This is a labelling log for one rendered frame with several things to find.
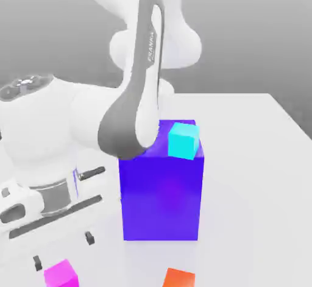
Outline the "small cyan cube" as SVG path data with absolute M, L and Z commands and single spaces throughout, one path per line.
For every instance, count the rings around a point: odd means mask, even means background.
M 168 133 L 168 155 L 193 160 L 199 148 L 199 126 L 175 122 Z

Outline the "large blue box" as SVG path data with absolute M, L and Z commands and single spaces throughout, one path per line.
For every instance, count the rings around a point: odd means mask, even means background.
M 144 154 L 119 161 L 122 226 L 126 241 L 195 241 L 199 234 L 204 152 L 193 160 L 168 155 L 177 120 L 161 120 Z

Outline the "small magenta cube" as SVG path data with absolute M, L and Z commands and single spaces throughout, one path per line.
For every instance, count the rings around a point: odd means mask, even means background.
M 71 263 L 65 259 L 44 270 L 46 287 L 79 287 L 79 278 Z

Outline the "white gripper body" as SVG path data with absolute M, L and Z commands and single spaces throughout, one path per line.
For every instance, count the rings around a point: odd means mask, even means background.
M 1 240 L 1 260 L 21 261 L 39 255 L 41 261 L 80 247 L 91 247 L 84 232 L 89 230 L 95 243 L 107 229 L 113 215 L 113 190 L 101 189 L 57 217 L 40 219 L 12 230 Z

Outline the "small orange cube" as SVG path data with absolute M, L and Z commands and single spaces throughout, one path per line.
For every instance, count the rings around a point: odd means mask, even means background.
M 168 268 L 162 287 L 195 287 L 195 274 Z

